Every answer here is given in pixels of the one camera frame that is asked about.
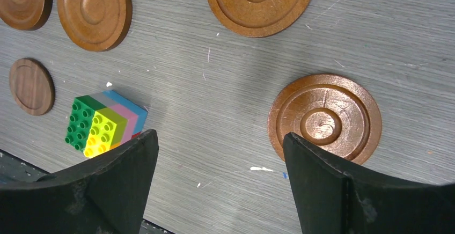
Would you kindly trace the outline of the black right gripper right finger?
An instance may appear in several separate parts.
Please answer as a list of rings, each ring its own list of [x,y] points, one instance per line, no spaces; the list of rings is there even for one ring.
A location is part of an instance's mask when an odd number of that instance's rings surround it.
[[[303,233],[454,233],[454,184],[382,174],[295,133],[283,151]]]

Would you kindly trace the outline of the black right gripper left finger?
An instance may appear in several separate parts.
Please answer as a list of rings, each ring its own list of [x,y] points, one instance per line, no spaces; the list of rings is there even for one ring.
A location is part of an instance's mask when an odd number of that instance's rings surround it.
[[[1,185],[1,233],[139,233],[157,164],[153,129],[35,181]]]

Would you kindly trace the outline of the dark walnut small coaster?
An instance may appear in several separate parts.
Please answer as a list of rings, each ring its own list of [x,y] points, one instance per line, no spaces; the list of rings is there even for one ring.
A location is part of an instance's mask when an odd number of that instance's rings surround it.
[[[9,86],[17,105],[26,113],[41,116],[55,102],[55,87],[46,67],[36,59],[21,58],[9,71]]]

